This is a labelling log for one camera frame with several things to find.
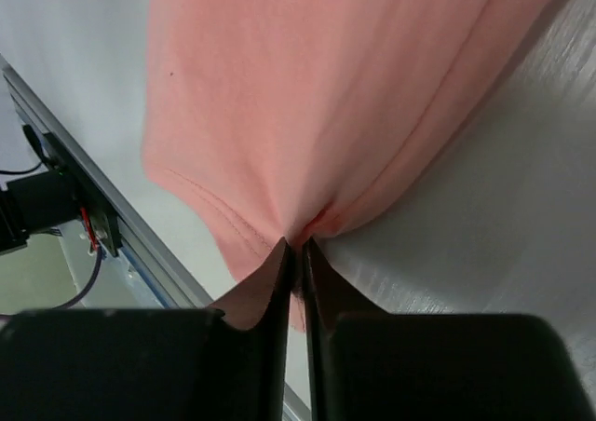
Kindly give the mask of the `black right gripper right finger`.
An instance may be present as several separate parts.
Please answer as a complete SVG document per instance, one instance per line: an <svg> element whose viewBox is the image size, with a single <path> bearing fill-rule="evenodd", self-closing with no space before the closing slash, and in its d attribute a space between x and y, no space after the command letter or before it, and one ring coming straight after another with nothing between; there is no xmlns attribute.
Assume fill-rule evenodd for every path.
<svg viewBox="0 0 596 421"><path fill-rule="evenodd" d="M316 420L581 420L561 337L524 314L391 314L303 249Z"/></svg>

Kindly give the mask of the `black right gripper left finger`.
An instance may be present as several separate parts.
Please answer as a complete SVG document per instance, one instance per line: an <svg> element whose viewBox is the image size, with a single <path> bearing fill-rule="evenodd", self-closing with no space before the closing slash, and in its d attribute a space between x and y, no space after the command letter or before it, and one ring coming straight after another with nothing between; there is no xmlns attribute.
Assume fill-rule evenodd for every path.
<svg viewBox="0 0 596 421"><path fill-rule="evenodd" d="M1 331L5 420L279 420L289 247L192 309L27 311Z"/></svg>

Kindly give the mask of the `salmon pink t shirt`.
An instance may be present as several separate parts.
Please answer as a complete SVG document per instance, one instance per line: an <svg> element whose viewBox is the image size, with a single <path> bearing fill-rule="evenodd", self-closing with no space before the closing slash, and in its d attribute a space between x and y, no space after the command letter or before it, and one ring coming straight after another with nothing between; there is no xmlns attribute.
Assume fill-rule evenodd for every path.
<svg viewBox="0 0 596 421"><path fill-rule="evenodd" d="M142 165L242 280L373 220L558 0L150 0Z"/></svg>

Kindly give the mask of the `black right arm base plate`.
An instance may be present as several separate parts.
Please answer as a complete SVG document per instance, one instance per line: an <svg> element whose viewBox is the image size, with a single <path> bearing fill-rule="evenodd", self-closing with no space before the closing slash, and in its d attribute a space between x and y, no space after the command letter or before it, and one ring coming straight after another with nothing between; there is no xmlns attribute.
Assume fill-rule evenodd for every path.
<svg viewBox="0 0 596 421"><path fill-rule="evenodd" d="M32 125L23 126L23 133L42 164L66 179L74 202L86 211L87 229L92 232L96 245L102 244L112 256L118 256L123 246L118 228L117 211L99 184L89 174L86 165L77 159L53 133L40 133Z"/></svg>

